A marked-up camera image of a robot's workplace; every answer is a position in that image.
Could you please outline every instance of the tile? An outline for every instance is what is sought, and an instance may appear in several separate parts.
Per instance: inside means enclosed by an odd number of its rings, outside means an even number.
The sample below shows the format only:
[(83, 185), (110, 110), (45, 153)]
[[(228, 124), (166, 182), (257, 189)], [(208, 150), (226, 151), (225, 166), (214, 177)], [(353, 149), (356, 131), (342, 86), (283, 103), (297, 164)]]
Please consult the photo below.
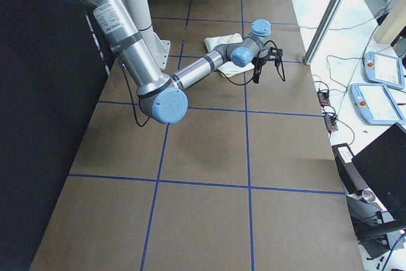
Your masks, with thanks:
[(255, 270), (364, 270), (345, 196), (252, 190)]
[(190, 0), (148, 0), (151, 17), (186, 18)]
[(291, 0), (242, 0), (244, 21), (264, 18), (270, 22), (297, 23)]
[[(196, 58), (182, 58), (181, 67), (186, 67), (196, 61)], [(239, 74), (232, 81), (243, 83), (244, 76)], [(215, 72), (192, 87), (186, 89), (190, 107), (245, 109), (244, 87), (236, 86)]]
[(247, 86), (248, 110), (321, 114), (310, 67), (300, 63), (284, 63), (284, 67), (286, 82), (279, 78), (273, 62), (262, 67), (259, 84)]
[(154, 187), (68, 177), (30, 270), (139, 269)]
[(139, 128), (130, 105), (99, 103), (70, 173), (156, 179), (165, 129), (152, 119)]
[[(164, 73), (172, 74), (178, 68), (178, 57), (169, 57), (166, 64), (166, 69)], [(138, 103), (138, 98), (136, 96), (137, 86), (135, 85), (134, 80), (128, 74), (128, 81), (130, 84), (131, 92), (134, 96), (134, 102)], [(126, 80), (122, 75), (122, 71), (120, 68), (119, 61), (116, 60), (112, 70), (110, 71), (110, 75), (107, 79), (107, 82), (101, 92), (100, 101), (110, 101), (110, 102), (126, 102), (131, 103), (131, 99), (129, 96)]]
[(252, 185), (343, 191), (321, 117), (248, 118)]
[(153, 18), (154, 32), (160, 39), (171, 41), (170, 55), (180, 55), (182, 41), (185, 36), (186, 20)]
[(160, 177), (247, 185), (244, 113), (189, 109), (169, 127)]
[(159, 184), (144, 271), (251, 269), (247, 190)]
[(185, 45), (183, 55), (202, 56), (207, 53), (204, 39), (207, 37), (217, 37), (241, 34), (241, 23), (239, 22), (201, 22), (190, 20), (185, 33)]
[(192, 0), (191, 19), (241, 21), (241, 0)]
[[(244, 35), (250, 33), (251, 24), (244, 24)], [(298, 25), (278, 25), (272, 24), (271, 39), (278, 48), (284, 51), (283, 59), (293, 62), (302, 62), (306, 51)]]

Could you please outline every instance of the tiled table surface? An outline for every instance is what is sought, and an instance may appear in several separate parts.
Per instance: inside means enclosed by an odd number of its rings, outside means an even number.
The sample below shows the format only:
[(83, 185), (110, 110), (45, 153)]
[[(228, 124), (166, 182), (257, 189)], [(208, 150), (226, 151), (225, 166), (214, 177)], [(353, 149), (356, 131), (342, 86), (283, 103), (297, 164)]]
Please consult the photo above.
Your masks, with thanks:
[(149, 1), (168, 73), (267, 18), (287, 81), (215, 74), (138, 128), (114, 67), (31, 270), (362, 270), (291, 0)]

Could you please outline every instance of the label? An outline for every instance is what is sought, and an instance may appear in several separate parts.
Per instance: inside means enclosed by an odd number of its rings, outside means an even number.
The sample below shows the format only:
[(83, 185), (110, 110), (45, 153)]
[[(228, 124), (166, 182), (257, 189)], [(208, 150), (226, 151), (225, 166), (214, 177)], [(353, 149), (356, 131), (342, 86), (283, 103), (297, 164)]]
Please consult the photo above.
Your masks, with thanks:
[(124, 26), (116, 8), (111, 3), (99, 6), (93, 11), (93, 14), (104, 34), (109, 34)]
[(347, 146), (341, 146), (338, 148), (338, 152), (340, 153), (341, 157), (343, 158), (345, 163), (351, 163), (353, 159), (353, 155), (351, 155), (350, 150)]

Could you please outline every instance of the black panel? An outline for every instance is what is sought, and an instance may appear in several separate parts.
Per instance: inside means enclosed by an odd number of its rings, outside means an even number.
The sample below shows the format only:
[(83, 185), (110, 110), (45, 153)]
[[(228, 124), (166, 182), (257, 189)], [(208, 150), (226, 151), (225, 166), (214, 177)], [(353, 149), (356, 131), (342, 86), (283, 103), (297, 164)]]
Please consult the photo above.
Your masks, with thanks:
[(392, 125), (353, 163), (392, 216), (406, 219), (406, 131), (398, 123)]
[(107, 76), (78, 5), (0, 3), (0, 270), (27, 270)]

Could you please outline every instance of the device screen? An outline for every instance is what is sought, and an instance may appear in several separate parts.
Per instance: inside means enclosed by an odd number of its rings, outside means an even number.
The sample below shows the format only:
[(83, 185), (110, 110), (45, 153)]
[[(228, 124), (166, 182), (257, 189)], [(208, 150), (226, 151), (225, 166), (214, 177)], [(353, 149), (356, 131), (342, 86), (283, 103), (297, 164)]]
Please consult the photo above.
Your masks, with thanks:
[(359, 86), (372, 118), (380, 121), (397, 121), (399, 116), (382, 86)]
[(396, 58), (374, 55), (375, 78), (393, 84), (400, 84), (398, 60)]

